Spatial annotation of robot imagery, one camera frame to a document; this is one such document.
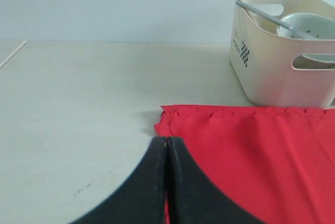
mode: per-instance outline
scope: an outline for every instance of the basket handle hole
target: basket handle hole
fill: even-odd
[[[254,4],[253,6],[271,16],[280,16],[284,12],[282,4]]]
[[[292,67],[296,70],[328,70],[335,69],[335,55],[303,54],[297,56]]]

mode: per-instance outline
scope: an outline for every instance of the black curved edge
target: black curved edge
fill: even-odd
[[[155,137],[124,183],[72,224],[162,224],[166,138]]]
[[[167,139],[165,179],[171,224],[263,223],[207,178],[181,138]]]

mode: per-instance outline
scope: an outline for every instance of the cream storage basket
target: cream storage basket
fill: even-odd
[[[280,4],[278,18],[297,12],[335,19],[321,0],[241,0],[249,5]],[[258,106],[328,107],[335,98],[335,69],[296,69],[300,55],[335,55],[335,40],[283,38],[276,25],[235,5],[230,61],[248,99]]]

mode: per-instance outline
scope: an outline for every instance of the red cloth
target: red cloth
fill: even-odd
[[[266,223],[335,223],[335,110],[163,106],[154,127]]]

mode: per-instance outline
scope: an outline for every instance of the white wall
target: white wall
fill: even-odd
[[[232,15],[233,0],[0,0],[0,38],[228,43]]]

